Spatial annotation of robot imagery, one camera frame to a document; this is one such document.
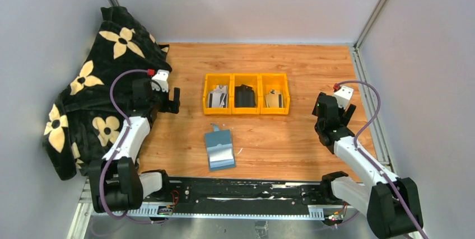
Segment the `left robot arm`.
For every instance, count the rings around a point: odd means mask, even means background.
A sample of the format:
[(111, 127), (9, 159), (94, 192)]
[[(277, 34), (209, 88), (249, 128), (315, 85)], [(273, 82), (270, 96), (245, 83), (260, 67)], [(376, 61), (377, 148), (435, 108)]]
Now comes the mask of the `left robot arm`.
[(169, 99), (166, 82), (142, 78), (132, 82), (132, 95), (125, 104), (123, 127), (110, 150), (89, 164), (92, 203), (97, 213), (125, 212), (140, 208), (152, 195), (157, 201), (171, 196), (165, 170), (139, 174), (136, 160), (150, 133), (157, 113), (177, 114), (180, 89), (173, 89)]

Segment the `blue leather card holder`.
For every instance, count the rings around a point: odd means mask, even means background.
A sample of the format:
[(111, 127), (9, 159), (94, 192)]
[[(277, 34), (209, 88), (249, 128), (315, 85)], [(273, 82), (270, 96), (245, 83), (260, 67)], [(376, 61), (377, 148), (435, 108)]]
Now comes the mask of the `blue leather card holder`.
[(214, 123), (211, 123), (211, 126), (213, 131), (204, 135), (209, 170), (218, 171), (236, 167), (231, 131), (221, 130)]

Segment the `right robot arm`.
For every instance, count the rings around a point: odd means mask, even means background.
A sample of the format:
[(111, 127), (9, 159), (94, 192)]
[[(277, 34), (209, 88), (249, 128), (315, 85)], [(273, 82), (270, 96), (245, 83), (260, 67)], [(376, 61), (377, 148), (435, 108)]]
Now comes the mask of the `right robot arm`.
[(322, 177), (322, 201), (343, 200), (363, 214), (377, 238), (392, 238), (423, 229), (417, 184), (381, 165), (348, 128), (355, 105), (343, 109), (341, 98), (321, 92), (312, 112), (317, 117), (315, 131), (320, 143), (344, 161), (362, 181), (343, 171)]

